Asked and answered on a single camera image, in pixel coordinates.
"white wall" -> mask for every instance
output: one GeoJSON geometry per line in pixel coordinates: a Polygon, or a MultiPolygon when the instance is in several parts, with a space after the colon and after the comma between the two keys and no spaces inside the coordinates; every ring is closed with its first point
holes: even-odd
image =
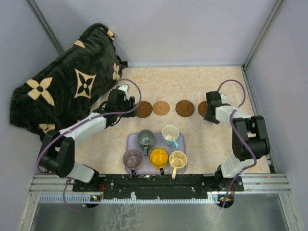
{"type": "Polygon", "coordinates": [[[13,90],[57,57],[25,0],[0,1],[0,230],[20,221],[35,171],[37,135],[9,125],[13,90]]]}
{"type": "Polygon", "coordinates": [[[243,64],[276,0],[36,0],[69,49],[93,23],[130,65],[243,64]]]}
{"type": "Polygon", "coordinates": [[[248,68],[278,170],[308,228],[308,1],[285,1],[248,68]]]}

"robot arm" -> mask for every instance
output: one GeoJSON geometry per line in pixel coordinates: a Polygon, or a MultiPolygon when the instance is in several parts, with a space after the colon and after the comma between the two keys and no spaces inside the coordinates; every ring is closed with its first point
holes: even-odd
{"type": "Polygon", "coordinates": [[[128,85],[111,90],[108,101],[103,102],[88,117],[68,128],[46,133],[39,155],[56,137],[64,135],[44,153],[39,165],[61,178],[70,177],[89,183],[98,172],[75,161],[75,148],[94,133],[113,126],[118,117],[136,116],[136,110],[115,115],[115,112],[126,112],[135,107],[135,98],[130,97],[128,91],[128,85]]]}
{"type": "MultiPolygon", "coordinates": [[[[223,122],[231,127],[230,116],[233,114],[232,122],[234,127],[239,132],[240,136],[253,151],[257,159],[270,153],[270,142],[266,130],[264,118],[262,116],[246,115],[237,111],[236,108],[227,104],[228,96],[218,91],[211,91],[206,93],[206,100],[208,108],[204,117],[212,123],[218,124],[223,122]]],[[[219,166],[223,178],[233,178],[244,167],[252,165],[254,160],[246,147],[240,141],[234,130],[232,131],[232,150],[233,154],[229,159],[219,166]]]]}

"black blanket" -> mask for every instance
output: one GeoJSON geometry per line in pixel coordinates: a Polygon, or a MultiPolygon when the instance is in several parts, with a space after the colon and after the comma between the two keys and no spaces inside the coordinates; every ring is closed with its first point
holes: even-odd
{"type": "Polygon", "coordinates": [[[84,119],[127,66],[115,55],[113,33],[91,25],[73,47],[15,89],[10,123],[38,135],[84,119]]]}

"round wooden coaster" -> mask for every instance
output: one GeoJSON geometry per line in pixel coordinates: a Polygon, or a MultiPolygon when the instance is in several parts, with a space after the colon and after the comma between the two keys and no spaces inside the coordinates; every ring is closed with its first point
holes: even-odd
{"type": "Polygon", "coordinates": [[[141,101],[137,108],[137,116],[139,118],[146,118],[152,114],[152,105],[147,101],[141,101]]]}
{"type": "Polygon", "coordinates": [[[199,114],[200,114],[202,117],[205,116],[206,110],[207,110],[207,101],[203,101],[203,102],[199,103],[198,112],[199,112],[199,114]]]}
{"type": "Polygon", "coordinates": [[[182,117],[189,117],[194,113],[194,105],[188,100],[182,100],[175,106],[176,112],[182,117]]]}
{"type": "Polygon", "coordinates": [[[156,103],[154,103],[153,105],[153,112],[156,114],[156,115],[161,115],[161,116],[164,116],[164,115],[167,115],[168,112],[170,111],[170,106],[167,102],[165,101],[157,101],[156,103]]]}

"tray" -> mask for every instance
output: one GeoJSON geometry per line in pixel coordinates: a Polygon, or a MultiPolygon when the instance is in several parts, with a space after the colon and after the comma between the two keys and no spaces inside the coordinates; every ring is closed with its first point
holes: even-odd
{"type": "MultiPolygon", "coordinates": [[[[177,139],[177,142],[179,144],[178,149],[166,145],[164,143],[164,138],[163,138],[162,133],[154,133],[154,135],[156,136],[157,142],[156,142],[156,145],[154,146],[154,148],[149,149],[147,156],[145,156],[143,154],[143,149],[138,144],[138,141],[137,141],[138,140],[138,133],[132,133],[127,138],[127,150],[135,149],[135,150],[138,150],[142,155],[141,168],[138,169],[138,171],[136,171],[137,175],[160,174],[159,169],[155,168],[150,162],[150,153],[155,148],[165,149],[168,153],[168,156],[170,156],[170,154],[173,153],[174,151],[181,151],[181,152],[185,153],[185,140],[184,140],[184,136],[181,133],[179,134],[179,137],[177,139]]],[[[186,170],[186,166],[181,171],[177,171],[177,174],[184,173],[185,170],[186,170]]],[[[129,168],[125,167],[125,170],[126,170],[126,172],[131,174],[131,170],[129,168]]],[[[173,171],[173,167],[169,164],[169,160],[168,160],[167,166],[164,167],[164,172],[165,172],[165,174],[172,174],[172,171],[173,171]]]]}

